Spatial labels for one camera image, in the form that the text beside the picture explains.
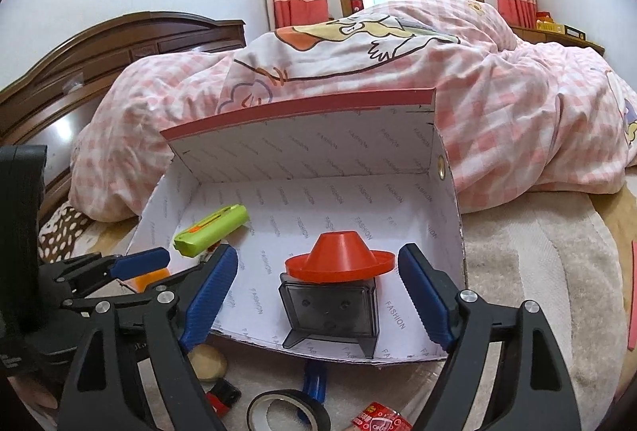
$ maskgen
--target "roll of black tape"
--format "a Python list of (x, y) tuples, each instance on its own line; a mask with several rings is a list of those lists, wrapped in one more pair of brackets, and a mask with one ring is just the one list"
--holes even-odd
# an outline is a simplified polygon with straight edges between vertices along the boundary
[(330, 431), (332, 424), (323, 405), (299, 390), (274, 390), (257, 395), (248, 406), (250, 431), (273, 431), (268, 424), (268, 409), (275, 400), (288, 402), (303, 411), (312, 431)]

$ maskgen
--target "pink checkered blanket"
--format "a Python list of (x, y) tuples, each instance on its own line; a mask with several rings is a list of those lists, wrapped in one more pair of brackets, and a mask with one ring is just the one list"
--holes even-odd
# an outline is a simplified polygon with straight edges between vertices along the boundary
[(267, 33), (238, 51), (133, 63), (72, 156), (72, 205), (141, 214), (173, 154), (160, 131), (223, 111), (353, 90), (436, 88), (436, 125), (459, 203), (523, 192), (611, 193), (637, 156), (637, 93), (594, 50), (531, 45), (467, 0), (402, 0)]

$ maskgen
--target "brown headboard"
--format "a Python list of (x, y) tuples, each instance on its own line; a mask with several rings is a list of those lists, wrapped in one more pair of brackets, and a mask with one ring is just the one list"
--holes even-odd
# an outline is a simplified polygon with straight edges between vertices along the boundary
[(245, 46), (241, 20), (181, 12), (135, 12), (79, 33), (0, 91), (0, 144), (49, 146), (40, 210), (68, 195), (72, 142), (126, 66), (171, 52), (221, 52)]

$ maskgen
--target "blue handle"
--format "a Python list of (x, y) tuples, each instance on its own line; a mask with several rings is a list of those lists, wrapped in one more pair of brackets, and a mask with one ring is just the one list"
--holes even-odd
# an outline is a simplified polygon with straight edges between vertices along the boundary
[[(327, 367), (323, 361), (308, 359), (305, 362), (305, 376), (303, 378), (303, 393), (323, 404), (327, 390)], [(297, 410), (297, 415), (305, 424), (310, 421), (301, 410)]]
[(431, 279), (407, 246), (398, 252), (398, 273), (403, 281), (429, 339), (445, 351), (455, 343), (451, 332), (449, 313)]
[(237, 252), (228, 246), (192, 299), (186, 310), (184, 333), (179, 340), (186, 352), (190, 352), (206, 341), (210, 327), (221, 310), (225, 296), (237, 275), (238, 265)]
[(120, 280), (130, 280), (131, 278), (145, 275), (151, 271), (157, 271), (168, 266), (170, 253), (164, 248), (154, 248), (145, 252), (133, 253), (117, 261), (110, 267), (111, 277)]

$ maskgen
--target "silver screw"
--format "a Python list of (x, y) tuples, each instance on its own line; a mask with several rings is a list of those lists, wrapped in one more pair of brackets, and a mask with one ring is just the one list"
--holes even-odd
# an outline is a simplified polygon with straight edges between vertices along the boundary
[(539, 312), (539, 303), (537, 303), (535, 300), (527, 300), (524, 303), (524, 309), (534, 314), (536, 312)]
[(472, 304), (478, 299), (478, 295), (471, 291), (470, 289), (465, 289), (464, 291), (460, 291), (460, 297), (468, 304)]
[(95, 310), (96, 312), (100, 313), (100, 314), (104, 314), (105, 312), (108, 312), (108, 309), (111, 308), (111, 304), (109, 304), (106, 300), (104, 300), (103, 302), (98, 303), (95, 306)]
[(163, 293), (159, 293), (159, 296), (157, 297), (157, 301), (160, 304), (169, 304), (173, 300), (174, 300), (173, 291), (164, 291)]

